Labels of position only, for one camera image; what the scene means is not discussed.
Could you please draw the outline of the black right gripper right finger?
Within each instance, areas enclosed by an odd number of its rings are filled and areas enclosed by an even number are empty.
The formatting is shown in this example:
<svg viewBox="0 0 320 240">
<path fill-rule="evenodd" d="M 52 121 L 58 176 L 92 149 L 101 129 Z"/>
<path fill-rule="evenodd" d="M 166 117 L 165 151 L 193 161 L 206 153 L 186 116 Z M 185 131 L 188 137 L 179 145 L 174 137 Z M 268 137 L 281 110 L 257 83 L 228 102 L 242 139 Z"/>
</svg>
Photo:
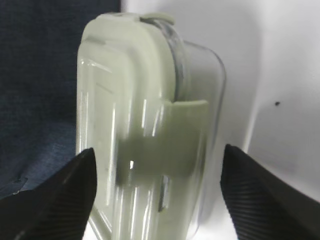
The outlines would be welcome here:
<svg viewBox="0 0 320 240">
<path fill-rule="evenodd" d="M 220 187 L 239 240 L 318 240 L 320 204 L 236 146 L 224 149 Z"/>
</svg>

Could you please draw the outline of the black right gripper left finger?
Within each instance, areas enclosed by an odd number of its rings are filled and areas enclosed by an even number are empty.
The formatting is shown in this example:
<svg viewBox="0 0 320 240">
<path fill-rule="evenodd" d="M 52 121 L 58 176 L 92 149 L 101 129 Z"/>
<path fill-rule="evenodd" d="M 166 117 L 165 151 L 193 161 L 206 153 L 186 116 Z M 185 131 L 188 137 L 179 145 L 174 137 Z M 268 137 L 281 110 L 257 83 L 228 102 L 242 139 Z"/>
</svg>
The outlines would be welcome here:
<svg viewBox="0 0 320 240">
<path fill-rule="evenodd" d="M 93 148 L 33 190 L 0 201 L 2 240 L 81 240 L 97 193 Z"/>
</svg>

